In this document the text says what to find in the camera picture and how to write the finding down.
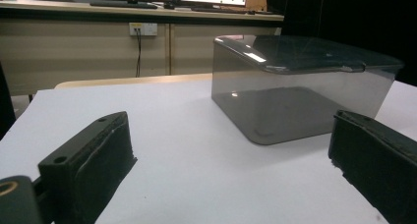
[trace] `box lid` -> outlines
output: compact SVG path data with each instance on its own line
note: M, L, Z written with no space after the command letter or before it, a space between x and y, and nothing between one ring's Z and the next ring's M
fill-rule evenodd
M398 71L403 66L396 58L316 37L225 35L214 43L276 74L360 73L369 68Z

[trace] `wall outlet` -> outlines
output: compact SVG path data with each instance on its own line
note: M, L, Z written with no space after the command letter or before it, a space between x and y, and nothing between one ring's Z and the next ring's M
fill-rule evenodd
M130 35L137 35L136 29L141 30L141 35L157 35L157 24L129 23Z

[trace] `table surface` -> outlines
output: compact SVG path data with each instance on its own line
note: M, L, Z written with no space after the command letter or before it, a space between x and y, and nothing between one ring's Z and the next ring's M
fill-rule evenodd
M87 81L70 81L58 84L55 88L72 88L95 85L112 85L112 84L168 84L211 80L212 74L193 74L193 75L170 75L144 78L125 78L125 79L106 79L106 80L87 80Z
M0 177L37 163L92 121L126 111L139 161L97 223L387 223L328 159L330 134L250 143L210 80L39 91L0 141ZM377 120L417 140L417 89L395 82Z

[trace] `wooden desk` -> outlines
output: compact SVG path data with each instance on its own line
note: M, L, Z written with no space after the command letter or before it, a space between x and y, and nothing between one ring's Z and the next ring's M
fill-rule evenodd
M112 84L168 84L192 81L211 80L212 74L194 74L194 75L174 75L146 78L128 78L128 79L108 79L108 80L91 80L91 81L73 81L61 83L55 88L73 88L96 85L112 85Z
M128 23L158 23L143 36L141 76L211 72L212 41L225 34L274 34L282 16L0 1L0 57L12 95L69 81L131 78L138 41Z
M160 8L147 10L96 7L87 3L18 0L0 1L0 18L277 28L282 26L284 17L280 15L202 13Z

